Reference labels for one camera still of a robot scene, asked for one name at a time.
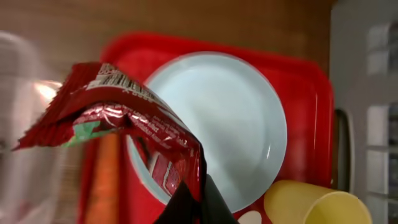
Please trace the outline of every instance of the red packaging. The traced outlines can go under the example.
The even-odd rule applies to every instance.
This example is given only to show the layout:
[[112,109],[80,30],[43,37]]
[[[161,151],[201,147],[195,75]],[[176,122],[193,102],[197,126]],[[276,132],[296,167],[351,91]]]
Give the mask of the red packaging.
[[120,139],[119,222],[131,223],[130,181],[134,163],[128,140],[134,143],[148,172],[166,194],[184,181],[201,201],[206,164],[198,140],[174,112],[152,91],[107,63],[79,63],[43,116],[20,140],[18,149],[33,146],[72,146],[92,141],[86,148],[81,182],[79,222],[85,222],[90,180],[95,165],[95,140],[108,133]]

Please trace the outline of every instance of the red tray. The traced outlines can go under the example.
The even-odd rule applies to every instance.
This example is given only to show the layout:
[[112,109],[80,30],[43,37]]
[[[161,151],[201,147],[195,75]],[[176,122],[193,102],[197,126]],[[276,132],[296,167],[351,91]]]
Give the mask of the red tray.
[[[200,51],[223,52],[247,61],[277,92],[287,122],[287,149],[276,180],[290,179],[330,187],[333,93],[326,75],[314,63],[157,34],[124,35],[106,48],[101,60],[143,82],[170,60]],[[137,188],[143,188],[139,181]],[[140,200],[130,210],[146,217],[148,222],[154,221],[164,208],[152,198],[143,202],[142,194]],[[263,196],[234,213],[234,217],[239,218],[250,210],[261,213],[262,223],[271,223],[264,212]]]

